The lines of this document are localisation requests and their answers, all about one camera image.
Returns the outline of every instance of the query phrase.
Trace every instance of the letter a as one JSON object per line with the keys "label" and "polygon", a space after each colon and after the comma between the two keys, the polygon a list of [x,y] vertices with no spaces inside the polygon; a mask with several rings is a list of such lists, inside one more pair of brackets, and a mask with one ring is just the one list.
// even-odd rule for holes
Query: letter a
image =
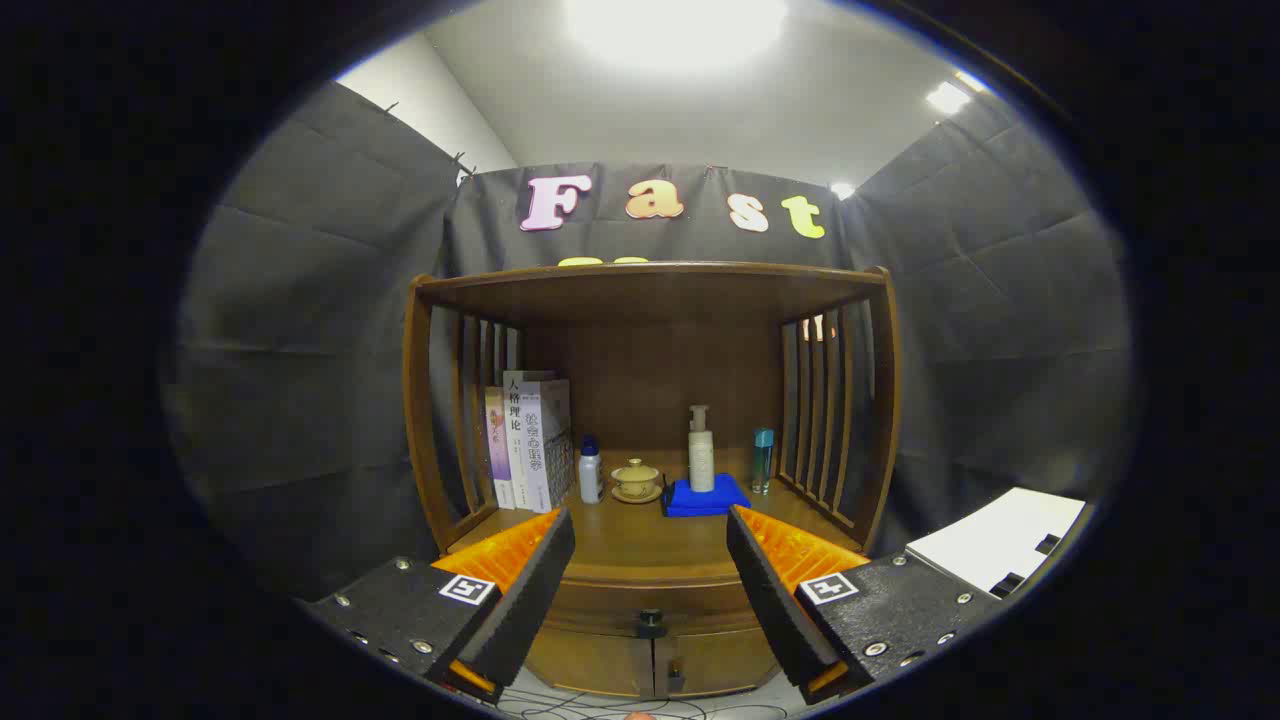
{"label": "letter a", "polygon": [[644,181],[631,186],[627,191],[631,200],[627,200],[627,215],[632,218],[675,218],[685,211],[685,206],[676,197],[676,186],[667,181]]}

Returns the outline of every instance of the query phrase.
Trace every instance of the lotion pump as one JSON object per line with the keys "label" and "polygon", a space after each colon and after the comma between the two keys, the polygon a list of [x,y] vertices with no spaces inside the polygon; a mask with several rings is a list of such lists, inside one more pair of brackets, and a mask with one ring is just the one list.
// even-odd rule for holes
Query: lotion pump
{"label": "lotion pump", "polygon": [[694,419],[689,421],[689,488],[694,492],[716,489],[716,452],[712,432],[707,429],[707,405],[690,405]]}

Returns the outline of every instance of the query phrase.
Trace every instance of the blue towel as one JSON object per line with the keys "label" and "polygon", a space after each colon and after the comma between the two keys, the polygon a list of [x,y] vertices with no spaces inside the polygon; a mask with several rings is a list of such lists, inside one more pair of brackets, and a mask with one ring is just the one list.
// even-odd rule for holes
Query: blue towel
{"label": "blue towel", "polygon": [[667,507],[668,518],[705,518],[708,515],[728,515],[728,506],[724,507]]}
{"label": "blue towel", "polygon": [[689,480],[681,478],[671,495],[667,515],[671,518],[696,518],[701,515],[726,515],[730,505],[750,507],[751,501],[742,495],[733,475],[717,473],[716,487],[710,492],[694,492]]}

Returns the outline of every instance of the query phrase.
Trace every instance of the black curtain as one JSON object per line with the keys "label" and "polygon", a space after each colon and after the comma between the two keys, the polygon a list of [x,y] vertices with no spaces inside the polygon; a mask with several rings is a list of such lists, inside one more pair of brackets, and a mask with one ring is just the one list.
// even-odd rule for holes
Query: black curtain
{"label": "black curtain", "polygon": [[1052,147],[989,94],[842,204],[893,274],[902,427],[884,555],[1012,486],[1096,501],[1124,471],[1134,357],[1124,249]]}
{"label": "black curtain", "polygon": [[[576,174],[593,188],[564,225],[521,231],[529,179]],[[873,555],[1015,484],[1094,500],[1123,455],[1133,378],[1119,245],[1052,150],[989,95],[845,202],[707,165],[518,168],[461,188],[456,177],[443,151],[333,83],[266,138],[210,218],[179,314],[174,439],[215,521],[276,589],[315,598],[390,555],[436,555],[399,377],[404,293],[420,273],[570,256],[887,266],[902,432]],[[676,186],[678,217],[626,215],[627,188],[653,178]],[[767,232],[731,223],[733,192],[762,201]],[[781,201],[795,195],[819,208],[822,238],[792,228]],[[436,446],[451,474],[454,359],[434,345]],[[870,366],[865,351],[856,365]]]}
{"label": "black curtain", "polygon": [[321,597],[434,559],[401,400],[406,288],[436,269],[457,165],[330,83],[209,218],[179,310],[174,441],[215,524],[274,589]]}

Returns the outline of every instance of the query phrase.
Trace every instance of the wooden shelf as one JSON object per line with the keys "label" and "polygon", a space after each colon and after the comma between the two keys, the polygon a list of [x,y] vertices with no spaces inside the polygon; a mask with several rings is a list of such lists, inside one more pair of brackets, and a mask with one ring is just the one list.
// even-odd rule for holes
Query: wooden shelf
{"label": "wooden shelf", "polygon": [[[436,546],[456,552],[532,516],[498,509],[488,469],[484,387],[515,364],[570,379],[575,447],[584,433],[598,438],[609,486],[627,457],[667,482],[684,477],[689,406],[705,404],[716,470],[746,492],[751,430],[774,428],[776,479],[769,495],[748,495],[753,507],[860,552],[874,537],[897,447],[895,313],[883,268],[637,263],[416,278],[404,315],[404,418]],[[433,316],[444,327],[434,338]],[[873,365],[856,368],[864,346]],[[449,380],[433,404],[434,361],[447,363]],[[868,389],[869,411],[856,414]],[[457,460],[447,469],[436,456],[440,419],[454,430],[440,433],[452,434]],[[869,456],[854,471],[859,432]],[[745,689],[774,671],[728,553],[727,516],[664,518],[657,501],[609,495],[584,505],[579,492],[573,483],[564,498],[575,552],[530,650],[531,670],[557,687],[631,697],[676,693],[666,678],[677,661],[689,680],[681,692],[694,696]],[[637,637],[646,609],[662,610],[666,637]]]}
{"label": "wooden shelf", "polygon": [[[602,477],[607,477],[602,469]],[[781,480],[773,480],[768,495],[749,493],[739,480],[751,507],[828,539],[855,552],[861,547],[823,518]],[[704,585],[740,582],[733,560],[724,544],[726,515],[712,518],[664,518],[658,501],[627,505],[608,493],[598,505],[585,505],[577,486],[564,496],[564,507],[573,518],[576,550],[564,569],[563,582],[608,583],[635,587]],[[530,518],[529,510],[498,510],[449,547],[457,552],[497,532]]]}
{"label": "wooden shelf", "polygon": [[452,279],[419,278],[428,304],[515,327],[582,324],[778,325],[867,300],[877,272],[767,263],[636,263],[529,268]]}

